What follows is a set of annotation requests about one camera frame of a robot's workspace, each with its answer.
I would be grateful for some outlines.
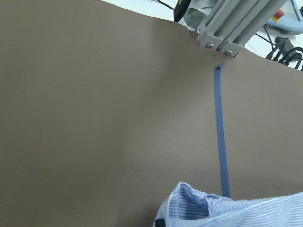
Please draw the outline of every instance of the folded cloth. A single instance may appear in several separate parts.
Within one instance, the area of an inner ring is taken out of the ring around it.
[[[234,201],[180,182],[160,206],[158,219],[166,227],[303,227],[303,192]]]

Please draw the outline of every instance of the bolt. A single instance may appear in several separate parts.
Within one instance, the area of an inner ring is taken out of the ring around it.
[[[230,55],[231,53],[232,53],[232,50],[226,50],[226,51],[225,51],[225,54],[226,54],[226,55]]]
[[[213,43],[207,43],[207,44],[205,45],[206,48],[212,48],[213,46],[214,46]]]

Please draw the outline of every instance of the striped cloth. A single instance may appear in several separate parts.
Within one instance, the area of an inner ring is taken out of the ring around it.
[[[180,182],[160,206],[157,219],[164,219],[166,227],[303,227],[303,192],[234,201]]]

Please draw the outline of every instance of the blue tape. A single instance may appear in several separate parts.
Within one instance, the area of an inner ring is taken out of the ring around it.
[[[222,190],[222,196],[229,197],[230,191],[229,191],[228,167],[227,167],[227,156],[226,156],[223,112],[222,112],[222,101],[221,101],[221,69],[224,66],[225,66],[225,62],[222,63],[221,65],[216,66],[214,69],[214,98],[215,98],[215,107],[216,107],[221,190]]]

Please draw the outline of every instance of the red button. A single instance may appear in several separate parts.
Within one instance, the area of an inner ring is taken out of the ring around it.
[[[280,19],[283,15],[284,15],[284,12],[279,9],[278,12],[274,14],[274,18]]]

